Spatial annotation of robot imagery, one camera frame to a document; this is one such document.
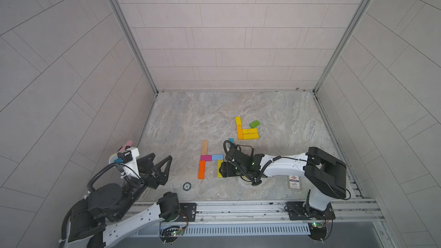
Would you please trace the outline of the light blue block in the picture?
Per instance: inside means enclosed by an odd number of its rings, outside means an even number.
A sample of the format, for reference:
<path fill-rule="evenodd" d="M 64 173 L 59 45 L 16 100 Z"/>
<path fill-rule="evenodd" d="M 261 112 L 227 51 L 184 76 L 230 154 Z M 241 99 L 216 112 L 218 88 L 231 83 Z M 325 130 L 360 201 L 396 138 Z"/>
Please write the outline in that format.
<path fill-rule="evenodd" d="M 212 161 L 223 161 L 223 154 L 216 154 L 211 156 Z"/>

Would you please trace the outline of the magenta block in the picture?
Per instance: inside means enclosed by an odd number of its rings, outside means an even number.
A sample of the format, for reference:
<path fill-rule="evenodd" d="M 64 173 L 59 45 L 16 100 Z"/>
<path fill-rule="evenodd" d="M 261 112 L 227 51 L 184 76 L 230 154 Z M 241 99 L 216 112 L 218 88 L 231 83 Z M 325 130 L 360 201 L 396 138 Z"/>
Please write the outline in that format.
<path fill-rule="evenodd" d="M 201 155 L 201 161 L 212 161 L 212 155 Z"/>

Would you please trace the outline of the amber orange block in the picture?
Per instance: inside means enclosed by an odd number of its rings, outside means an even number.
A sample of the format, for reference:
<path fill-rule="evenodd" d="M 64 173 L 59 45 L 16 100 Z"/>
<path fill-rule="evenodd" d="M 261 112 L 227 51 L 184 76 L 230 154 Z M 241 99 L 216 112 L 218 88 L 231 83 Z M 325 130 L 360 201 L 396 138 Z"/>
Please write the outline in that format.
<path fill-rule="evenodd" d="M 237 125 L 237 134 L 238 134 L 238 139 L 243 140 L 243 131 L 241 125 Z"/>

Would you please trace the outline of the natural wood block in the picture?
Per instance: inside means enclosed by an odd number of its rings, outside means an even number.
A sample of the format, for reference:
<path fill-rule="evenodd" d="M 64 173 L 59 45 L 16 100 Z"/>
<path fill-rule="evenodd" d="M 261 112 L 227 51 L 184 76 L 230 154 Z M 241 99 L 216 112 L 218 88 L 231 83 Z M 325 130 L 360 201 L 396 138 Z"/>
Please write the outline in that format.
<path fill-rule="evenodd" d="M 203 140 L 203 142 L 202 142 L 202 149 L 201 149 L 201 155 L 208 155 L 208 146 L 209 146 L 209 141 L 208 140 Z"/>

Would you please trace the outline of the green block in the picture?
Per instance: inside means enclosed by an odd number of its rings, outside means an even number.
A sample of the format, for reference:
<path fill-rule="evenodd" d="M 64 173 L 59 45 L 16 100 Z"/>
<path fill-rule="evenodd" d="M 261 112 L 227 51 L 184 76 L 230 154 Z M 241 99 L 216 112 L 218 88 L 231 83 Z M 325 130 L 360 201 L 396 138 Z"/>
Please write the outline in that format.
<path fill-rule="evenodd" d="M 256 127 L 259 126 L 259 125 L 260 125 L 260 122 L 259 122 L 258 120 L 255 120 L 255 121 L 253 121 L 252 123 L 249 124 L 249 126 L 250 126 L 252 129 L 256 128 Z"/>

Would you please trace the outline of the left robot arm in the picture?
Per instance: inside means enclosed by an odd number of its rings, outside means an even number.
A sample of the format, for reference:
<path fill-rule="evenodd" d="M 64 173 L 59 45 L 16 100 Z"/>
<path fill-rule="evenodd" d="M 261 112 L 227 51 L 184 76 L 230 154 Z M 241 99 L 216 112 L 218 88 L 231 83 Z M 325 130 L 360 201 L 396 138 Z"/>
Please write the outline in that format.
<path fill-rule="evenodd" d="M 87 185 L 88 194 L 75 203 L 63 219 L 59 247 L 111 248 L 139 229 L 178 218 L 181 206 L 176 193 L 167 192 L 156 203 L 130 218 L 125 215 L 148 189 L 166 184 L 172 156 L 157 164 L 156 155 L 140 156 L 125 145 Z"/>

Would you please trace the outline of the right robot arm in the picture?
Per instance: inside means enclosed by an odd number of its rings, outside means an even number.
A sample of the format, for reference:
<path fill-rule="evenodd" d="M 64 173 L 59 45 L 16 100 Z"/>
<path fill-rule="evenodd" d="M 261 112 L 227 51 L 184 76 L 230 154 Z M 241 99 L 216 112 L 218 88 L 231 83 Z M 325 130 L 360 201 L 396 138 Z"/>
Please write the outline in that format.
<path fill-rule="evenodd" d="M 346 164 L 317 147 L 294 156 L 270 156 L 242 152 L 241 145 L 229 140 L 223 143 L 226 161 L 219 172 L 223 178 L 244 177 L 253 186 L 262 178 L 275 176 L 305 177 L 314 186 L 304 203 L 305 209 L 324 212 L 332 199 L 347 200 Z"/>

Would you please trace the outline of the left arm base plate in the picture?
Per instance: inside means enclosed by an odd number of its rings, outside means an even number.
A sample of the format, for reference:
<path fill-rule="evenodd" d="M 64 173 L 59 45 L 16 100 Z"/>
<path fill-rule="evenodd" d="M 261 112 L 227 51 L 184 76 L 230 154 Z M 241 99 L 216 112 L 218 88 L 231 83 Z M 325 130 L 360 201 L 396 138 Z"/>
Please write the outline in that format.
<path fill-rule="evenodd" d="M 194 222 L 196 217 L 196 203 L 180 203 L 181 213 L 174 222 Z"/>

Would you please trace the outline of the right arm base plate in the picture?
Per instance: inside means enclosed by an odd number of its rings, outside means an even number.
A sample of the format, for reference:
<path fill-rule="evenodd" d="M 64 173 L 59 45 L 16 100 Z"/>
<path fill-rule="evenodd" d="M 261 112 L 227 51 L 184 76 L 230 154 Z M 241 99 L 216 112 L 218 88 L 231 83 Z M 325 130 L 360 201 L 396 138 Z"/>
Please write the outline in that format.
<path fill-rule="evenodd" d="M 335 219 L 335 213 L 331 203 L 324 211 L 304 206 L 305 202 L 287 202 L 284 209 L 290 220 L 322 220 L 330 221 Z"/>

